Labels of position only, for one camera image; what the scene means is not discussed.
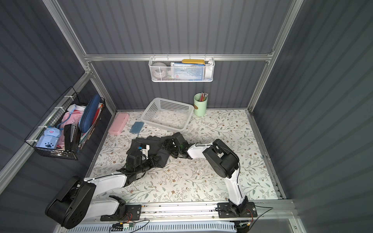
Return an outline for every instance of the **blue card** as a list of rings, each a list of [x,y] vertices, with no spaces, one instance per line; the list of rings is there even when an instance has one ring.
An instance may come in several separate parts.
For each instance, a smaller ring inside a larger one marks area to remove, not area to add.
[[[140,133],[141,128],[143,127],[144,123],[143,122],[135,122],[129,131],[130,133]]]

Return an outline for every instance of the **red wire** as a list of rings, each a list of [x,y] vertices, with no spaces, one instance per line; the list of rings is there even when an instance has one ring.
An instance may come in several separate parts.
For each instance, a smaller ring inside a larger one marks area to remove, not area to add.
[[[251,211],[249,210],[249,209],[246,209],[247,211],[249,211],[250,212],[250,214],[251,214],[251,223],[250,223],[250,225],[252,224],[252,222],[253,222],[253,220],[254,220],[254,218],[253,218],[253,214],[251,213]]]
[[[127,223],[129,223],[129,221],[131,221],[131,219],[132,219],[132,217],[133,217],[133,215],[132,215],[132,213],[131,213],[131,212],[130,212],[130,214],[131,214],[131,218],[129,218],[128,214],[126,214],[126,215],[127,215],[127,217],[128,217],[128,221],[127,221]]]

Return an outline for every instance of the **pink pencil case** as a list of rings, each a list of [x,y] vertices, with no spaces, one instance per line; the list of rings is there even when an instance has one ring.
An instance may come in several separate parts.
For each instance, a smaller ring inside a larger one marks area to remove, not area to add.
[[[128,113],[118,113],[118,115],[115,117],[112,126],[109,129],[109,134],[115,134],[119,135],[121,134],[124,126],[127,123],[127,120],[129,118]]]

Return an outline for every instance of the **black wire wall basket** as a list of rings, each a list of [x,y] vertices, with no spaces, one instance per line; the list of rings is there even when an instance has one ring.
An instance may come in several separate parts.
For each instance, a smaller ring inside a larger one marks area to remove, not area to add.
[[[34,150],[41,156],[46,156],[46,157],[53,157],[53,158],[64,158],[64,159],[69,159],[69,160],[78,160],[77,154],[79,151],[81,151],[85,145],[85,143],[89,140],[91,137],[93,131],[95,130],[102,112],[105,109],[105,99],[101,98],[100,103],[102,103],[101,111],[99,112],[96,121],[92,124],[90,129],[85,133],[84,137],[82,137],[79,141],[79,145],[77,149],[75,150],[65,150],[65,149],[49,149],[49,148],[41,148],[41,147],[36,147],[38,140],[42,135],[44,135],[44,130],[46,128],[50,127],[56,127],[59,123],[61,123],[61,120],[64,116],[64,114],[67,112],[67,108],[72,105],[76,104],[79,106],[87,106],[88,102],[90,99],[93,97],[89,95],[85,95],[82,93],[77,93],[74,92],[71,96],[68,96],[68,99],[62,104],[62,106],[57,106],[54,107],[54,109],[57,109],[55,113],[49,117],[48,121],[44,125],[37,126],[36,128],[43,128],[43,130],[34,138],[32,138],[32,134],[34,133],[35,129],[32,130],[27,138],[25,139],[25,142],[30,145],[31,147],[34,148]]]

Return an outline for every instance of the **aluminum frame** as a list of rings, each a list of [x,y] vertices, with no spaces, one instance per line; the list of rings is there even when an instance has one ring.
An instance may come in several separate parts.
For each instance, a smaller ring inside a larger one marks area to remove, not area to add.
[[[68,100],[71,96],[76,92],[79,92],[89,81],[91,78],[91,72],[85,72],[80,79],[76,82],[76,84],[71,88],[66,95],[58,102],[57,106],[53,108],[53,110],[49,113],[49,115],[40,123],[40,127],[36,128],[35,131],[31,134],[28,140],[35,140],[37,136],[44,130],[44,126],[48,123],[52,117],[56,114],[59,110],[58,107],[61,107],[66,100]],[[13,155],[13,157],[9,160],[9,162],[3,167],[0,171],[0,194],[4,191],[6,186],[12,181],[12,179],[16,176],[17,172],[21,169],[21,167],[25,164],[31,154],[34,152],[34,148],[32,148],[27,143],[23,143],[21,148]]]
[[[49,13],[52,15],[58,28],[61,30],[63,36],[69,43],[71,49],[74,51],[83,69],[87,71],[91,71],[91,70],[93,71],[94,76],[95,76],[93,79],[91,79],[93,85],[95,86],[99,95],[105,99],[106,106],[109,109],[110,113],[112,115],[115,114],[116,107],[115,107],[115,104],[112,98],[110,97],[108,91],[106,90],[104,84],[102,83],[99,75],[94,70],[92,64],[90,64],[89,62],[85,60],[84,55],[86,55],[86,52],[82,44],[80,43],[77,35],[75,34],[74,30],[72,29],[72,26],[69,23],[62,8],[60,7],[58,1],[57,0],[43,0],[43,3],[47,7]]]
[[[273,166],[273,164],[271,162],[271,158],[270,158],[270,156],[268,154],[268,150],[266,148],[266,145],[264,144],[263,138],[261,137],[261,134],[260,134],[258,125],[256,124],[255,118],[249,112],[247,112],[247,117],[249,118],[250,126],[251,126],[251,128],[253,130],[253,133],[254,133],[254,136],[255,136],[255,138],[257,140],[257,143],[258,143],[258,146],[259,146],[259,150],[260,150],[260,152],[261,152],[261,154],[263,156],[264,164],[267,167],[269,176],[271,177],[272,182],[277,185],[277,187],[279,189],[279,192],[280,192],[281,198],[282,199],[286,199],[285,192],[283,191],[281,183],[280,183],[280,180],[277,177],[275,168],[274,168],[274,166]]]
[[[219,218],[215,211],[217,203],[226,201],[208,202],[160,202],[160,203],[132,203],[142,205],[140,220],[149,219],[152,222],[170,221],[239,221],[247,220],[241,218]],[[273,209],[263,215],[260,219],[295,219],[299,218],[298,211],[291,199],[285,200],[259,200],[255,205],[272,207]],[[258,216],[262,215],[268,208],[256,207]],[[89,218],[82,224],[99,224],[100,217]]]
[[[263,91],[263,88],[268,80],[269,75],[271,74],[271,71],[276,63],[276,60],[282,50],[282,47],[285,43],[286,38],[288,37],[288,34],[290,32],[290,29],[295,21],[295,18],[298,15],[298,12],[303,4],[304,0],[293,0],[290,9],[288,11],[288,14],[286,15],[286,18],[284,20],[284,23],[282,24],[282,27],[280,29],[279,35],[275,41],[275,45],[273,46],[273,53],[272,53],[272,59],[268,62],[268,64],[264,67],[263,73],[258,81],[257,86],[255,87],[254,93],[250,99],[248,109],[249,112],[253,112],[256,103],[259,100],[260,94]]]
[[[215,61],[270,61],[272,54],[86,54],[86,61],[148,61],[149,57],[156,60],[182,60],[186,57],[194,59],[214,58]]]

